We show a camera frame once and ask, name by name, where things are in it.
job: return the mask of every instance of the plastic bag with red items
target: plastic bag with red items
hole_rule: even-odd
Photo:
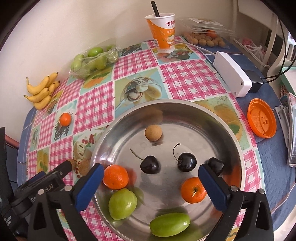
[[[243,38],[242,39],[242,44],[248,48],[258,59],[260,59],[261,61],[263,61],[264,56],[265,56],[265,50],[263,48],[263,46],[257,46],[256,44],[254,44],[254,42],[249,39],[249,38]]]

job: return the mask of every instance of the white power adapter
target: white power adapter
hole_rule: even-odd
[[[227,53],[216,52],[214,67],[235,97],[244,97],[252,87],[252,81]]]

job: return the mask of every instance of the orange paper cup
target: orange paper cup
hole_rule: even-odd
[[[175,50],[175,14],[160,13],[160,17],[154,14],[145,19],[148,22],[152,36],[157,44],[159,53],[171,53]]]

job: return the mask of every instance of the banana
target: banana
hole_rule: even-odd
[[[59,81],[53,82],[49,87],[49,94],[51,95],[59,86]]]
[[[47,83],[47,85],[45,87],[49,88],[51,86],[51,84],[55,81],[55,79],[57,78],[57,75],[59,74],[59,72],[53,72],[50,76],[49,76],[49,81]]]
[[[37,103],[41,100],[43,100],[47,95],[49,95],[49,88],[44,88],[40,93],[38,93],[37,95],[33,95],[33,96],[27,96],[24,95],[24,97],[26,97],[29,101],[33,102],[33,103]]]
[[[46,77],[40,82],[39,85],[37,85],[37,86],[34,87],[34,86],[30,85],[30,83],[29,83],[29,78],[27,77],[27,90],[28,90],[28,92],[29,92],[30,94],[32,94],[32,95],[37,95],[39,92],[41,92],[41,91],[45,88],[45,86],[47,85],[48,81],[49,81],[49,76],[46,76]]]
[[[48,95],[46,96],[43,100],[41,100],[40,102],[37,102],[37,103],[34,103],[34,107],[37,109],[37,110],[41,110],[43,109],[45,106],[47,106],[47,104],[50,102],[51,100],[51,97],[52,95]]]

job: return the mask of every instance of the orange plastic cap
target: orange plastic cap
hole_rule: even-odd
[[[257,136],[270,138],[276,133],[276,118],[263,100],[258,98],[251,100],[247,117],[252,131]]]

